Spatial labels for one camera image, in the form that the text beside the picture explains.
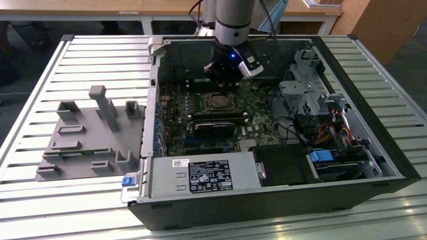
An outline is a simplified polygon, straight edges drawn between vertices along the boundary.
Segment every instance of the black cable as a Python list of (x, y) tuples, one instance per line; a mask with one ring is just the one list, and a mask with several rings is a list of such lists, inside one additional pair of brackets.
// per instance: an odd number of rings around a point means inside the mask
[(198, 21), (201, 23), (201, 7), (202, 7), (202, 2), (199, 3), (199, 7), (198, 7)]
[(202, 4), (203, 1), (205, 1), (205, 0), (199, 0), (199, 1), (195, 3), (195, 5), (193, 5), (193, 7), (191, 7), (191, 9), (190, 9), (190, 11), (189, 11), (189, 17), (198, 23), (198, 28), (201, 28), (202, 22), (194, 17), (193, 11), (195, 10), (195, 8), (197, 8), (198, 5), (199, 5), (199, 7), (201, 7), (201, 4)]
[(270, 21), (272, 33), (273, 33), (274, 47), (273, 47), (273, 52), (272, 52), (272, 54), (269, 56), (269, 58), (272, 59), (273, 56), (276, 55), (277, 47), (278, 47), (277, 30), (276, 30), (274, 20), (273, 20), (273, 17), (270, 16), (265, 0), (259, 0), (259, 4), (262, 6), (262, 9), (266, 12), (266, 15), (267, 15), (267, 18), (269, 18), (269, 21)]

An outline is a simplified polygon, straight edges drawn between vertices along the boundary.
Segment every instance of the table leg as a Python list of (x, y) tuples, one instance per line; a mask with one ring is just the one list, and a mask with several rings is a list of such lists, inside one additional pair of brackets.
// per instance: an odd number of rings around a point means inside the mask
[(154, 35), (154, 27), (153, 27), (153, 16), (141, 16), (142, 30), (145, 31), (145, 35)]
[(322, 27), (320, 29), (320, 35), (330, 35), (336, 21), (337, 21), (337, 16), (330, 16), (326, 21), (322, 24)]

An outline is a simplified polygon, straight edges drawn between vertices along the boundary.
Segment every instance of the barcode sticker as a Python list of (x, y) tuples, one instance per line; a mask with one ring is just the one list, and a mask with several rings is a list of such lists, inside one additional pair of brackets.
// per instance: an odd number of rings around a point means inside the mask
[(138, 11), (121, 11), (121, 14), (139, 14), (141, 12)]
[(177, 167), (187, 167), (189, 166), (189, 162), (190, 162), (189, 159), (174, 159), (173, 167), (174, 168), (177, 168)]

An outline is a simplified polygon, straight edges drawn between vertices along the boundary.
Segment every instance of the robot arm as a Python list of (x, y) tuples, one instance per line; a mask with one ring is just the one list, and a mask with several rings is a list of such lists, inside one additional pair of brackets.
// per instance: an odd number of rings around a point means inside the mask
[(215, 16), (214, 58), (205, 67), (205, 74), (221, 87), (231, 87), (242, 77), (251, 78), (265, 70), (249, 42), (255, 3), (257, 0), (211, 0), (205, 4), (205, 22), (211, 22)]

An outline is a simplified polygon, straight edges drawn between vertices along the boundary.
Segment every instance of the motherboard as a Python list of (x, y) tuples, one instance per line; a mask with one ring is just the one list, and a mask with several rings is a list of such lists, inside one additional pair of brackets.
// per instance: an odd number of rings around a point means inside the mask
[(189, 85), (162, 88), (167, 155), (247, 152), (282, 142), (272, 116), (273, 87), (243, 79), (234, 91), (194, 92)]

